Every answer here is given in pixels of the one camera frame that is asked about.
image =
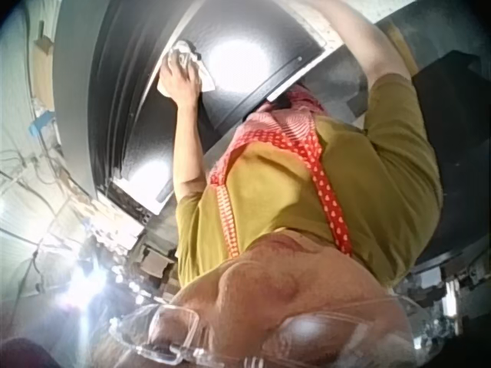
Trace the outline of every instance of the blue object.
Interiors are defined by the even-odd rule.
[[[54,119],[53,111],[44,112],[38,119],[34,120],[32,124],[29,126],[29,133],[32,136],[38,136],[41,132],[41,129],[46,127],[51,121]]]

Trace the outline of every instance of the eyeglasses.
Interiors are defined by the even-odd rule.
[[[291,317],[269,336],[262,351],[246,358],[212,352],[202,327],[194,310],[154,304],[111,320],[109,332],[149,360],[210,368],[299,368],[320,361],[333,367],[419,366],[439,353],[443,342],[441,321],[401,296]]]

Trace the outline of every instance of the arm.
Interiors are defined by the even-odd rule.
[[[170,56],[170,62],[163,60],[160,79],[177,105],[173,184],[179,202],[185,196],[203,192],[206,177],[197,126],[201,81],[192,61],[189,62],[187,71],[183,71],[177,58],[178,54],[174,53]]]
[[[361,65],[371,88],[386,74],[411,79],[402,57],[385,34],[342,0],[309,0],[331,23],[332,28]]]

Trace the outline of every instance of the white wall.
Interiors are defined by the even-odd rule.
[[[31,30],[28,35],[25,10],[18,6],[0,29],[0,168],[10,176],[21,175],[21,179],[45,197],[55,211],[63,205],[67,196],[53,182],[54,176],[48,161],[41,159],[38,176],[32,164],[22,169],[19,152],[24,158],[41,155],[37,138],[30,135],[28,128],[34,120],[27,45],[32,48],[38,37],[38,24],[44,20],[44,34],[54,40],[58,0],[29,0],[26,2]],[[0,227],[33,242],[39,242],[47,231],[54,216],[49,208],[36,196],[17,184],[11,184],[0,176]],[[77,223],[70,208],[64,209],[60,221],[53,230],[70,232]],[[0,232],[0,296],[11,297],[17,290],[19,277],[27,267],[35,246],[13,239]],[[52,269],[49,264],[40,267]]]

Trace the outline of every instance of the person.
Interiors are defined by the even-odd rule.
[[[341,0],[310,3],[366,75],[364,130],[330,118],[294,86],[286,93],[289,108],[266,103],[246,118],[207,180],[196,124],[199,75],[192,64],[183,70],[176,54],[163,62],[160,79],[177,105],[173,184],[183,288],[172,300],[177,309],[154,315],[149,327],[148,343],[167,348],[140,347],[118,367],[168,363],[159,349],[172,355],[191,335],[213,357],[274,356],[282,363],[272,366],[316,366],[339,359],[359,332],[315,332],[327,328],[318,320],[323,312],[401,321],[395,316],[402,308],[384,301],[437,226],[435,155],[411,75],[386,36]],[[296,319],[305,315],[316,322]],[[297,332],[307,329],[308,342],[305,331],[288,337],[286,321],[296,321],[289,326]],[[325,343],[332,338],[339,339],[336,349]]]

